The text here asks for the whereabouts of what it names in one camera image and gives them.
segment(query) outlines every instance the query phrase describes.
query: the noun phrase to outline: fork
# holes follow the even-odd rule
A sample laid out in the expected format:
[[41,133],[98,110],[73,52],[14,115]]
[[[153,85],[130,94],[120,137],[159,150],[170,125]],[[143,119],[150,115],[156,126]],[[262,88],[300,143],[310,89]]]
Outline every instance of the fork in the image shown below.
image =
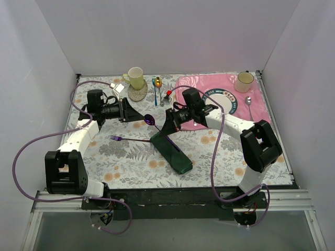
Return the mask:
[[151,142],[150,140],[135,140],[135,139],[126,139],[126,138],[122,138],[120,136],[114,136],[114,135],[111,135],[109,137],[111,140],[115,140],[115,141],[121,141],[121,140],[134,140],[134,141],[142,141],[142,142]]

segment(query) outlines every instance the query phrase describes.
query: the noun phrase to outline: gray wall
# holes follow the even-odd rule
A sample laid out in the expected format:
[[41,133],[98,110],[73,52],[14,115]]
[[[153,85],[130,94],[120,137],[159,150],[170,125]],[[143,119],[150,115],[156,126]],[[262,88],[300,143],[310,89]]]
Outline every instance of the gray wall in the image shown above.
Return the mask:
[[300,1],[265,69],[266,90],[298,184],[335,250],[335,2]]
[[[32,201],[16,189],[12,162],[37,136],[61,131],[75,75],[34,0],[0,0],[0,250],[20,250]],[[45,187],[43,159],[60,138],[33,144],[18,162],[31,195]]]
[[36,0],[76,73],[263,69],[299,0]]

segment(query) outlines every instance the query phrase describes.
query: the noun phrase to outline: beige mug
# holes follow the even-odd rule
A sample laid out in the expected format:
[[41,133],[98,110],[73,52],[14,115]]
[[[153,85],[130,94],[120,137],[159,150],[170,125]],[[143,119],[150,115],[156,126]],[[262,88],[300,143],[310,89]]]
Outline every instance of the beige mug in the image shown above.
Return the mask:
[[234,88],[239,93],[246,93],[249,91],[253,81],[254,77],[251,73],[249,73],[249,71],[240,72],[239,75],[237,75]]
[[123,75],[122,79],[131,84],[135,90],[140,90],[144,85],[143,70],[140,67],[133,67],[128,71],[128,74]]

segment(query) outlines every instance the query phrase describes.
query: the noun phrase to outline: green mug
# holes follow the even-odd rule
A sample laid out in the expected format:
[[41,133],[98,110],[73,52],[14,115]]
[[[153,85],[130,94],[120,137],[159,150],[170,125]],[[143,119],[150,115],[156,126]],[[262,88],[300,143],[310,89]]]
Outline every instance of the green mug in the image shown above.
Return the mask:
[[140,67],[133,67],[128,71],[128,74],[123,75],[122,79],[131,84],[135,90],[140,90],[144,85],[143,70]]

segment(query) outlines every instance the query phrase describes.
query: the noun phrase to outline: pink placemat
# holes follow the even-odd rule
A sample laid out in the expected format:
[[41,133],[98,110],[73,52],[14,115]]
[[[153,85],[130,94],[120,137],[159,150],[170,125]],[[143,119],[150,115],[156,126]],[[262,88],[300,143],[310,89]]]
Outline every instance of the pink placemat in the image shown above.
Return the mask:
[[[176,83],[176,86],[180,85],[188,85],[191,87],[198,88],[199,90],[206,92],[211,89],[220,88],[225,89],[234,94],[237,99],[237,110],[233,114],[234,116],[244,119],[250,120],[249,108],[247,104],[245,104],[244,100],[247,96],[251,97],[252,104],[251,114],[254,121],[260,121],[262,119],[268,121],[270,123],[270,117],[267,112],[262,93],[259,89],[257,81],[254,80],[252,86],[249,91],[246,93],[239,93],[234,89],[234,83],[236,81],[237,75],[233,74],[217,74],[217,75],[197,75],[197,76],[183,76],[180,77]],[[181,104],[185,104],[182,92],[186,88],[179,88],[176,90],[176,100]],[[182,130],[186,131],[194,131],[206,129],[203,125],[194,126],[193,121],[189,121],[187,123],[182,124]]]

